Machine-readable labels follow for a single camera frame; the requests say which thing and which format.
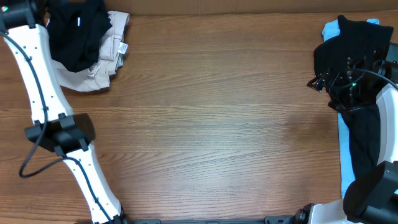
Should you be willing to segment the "black t-shirt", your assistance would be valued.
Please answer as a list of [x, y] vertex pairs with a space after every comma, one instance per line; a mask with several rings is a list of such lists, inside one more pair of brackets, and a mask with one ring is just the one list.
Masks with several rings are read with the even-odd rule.
[[112, 27], [103, 0], [48, 7], [50, 53], [70, 72], [85, 70], [99, 59], [100, 40]]

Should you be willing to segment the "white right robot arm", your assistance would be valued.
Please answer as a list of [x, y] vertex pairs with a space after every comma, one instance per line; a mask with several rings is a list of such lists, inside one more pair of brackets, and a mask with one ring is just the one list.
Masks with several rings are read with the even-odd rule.
[[310, 204], [295, 215], [295, 223], [397, 223], [397, 62], [383, 59], [364, 69], [364, 60], [347, 62], [342, 75], [328, 70], [308, 87], [331, 96], [330, 107], [349, 112], [375, 103], [381, 124], [377, 166], [351, 183], [343, 199]]

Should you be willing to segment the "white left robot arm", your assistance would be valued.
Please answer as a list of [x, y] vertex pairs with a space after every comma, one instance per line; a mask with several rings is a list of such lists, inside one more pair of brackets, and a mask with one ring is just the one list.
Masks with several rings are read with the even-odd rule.
[[95, 130], [86, 113], [75, 114], [58, 84], [51, 64], [49, 33], [44, 14], [54, 1], [1, 1], [1, 36], [21, 72], [30, 101], [33, 125], [25, 135], [34, 145], [22, 162], [19, 176], [38, 147], [57, 155], [40, 168], [64, 162], [88, 204], [92, 223], [129, 223], [123, 206], [111, 191], [95, 152]]

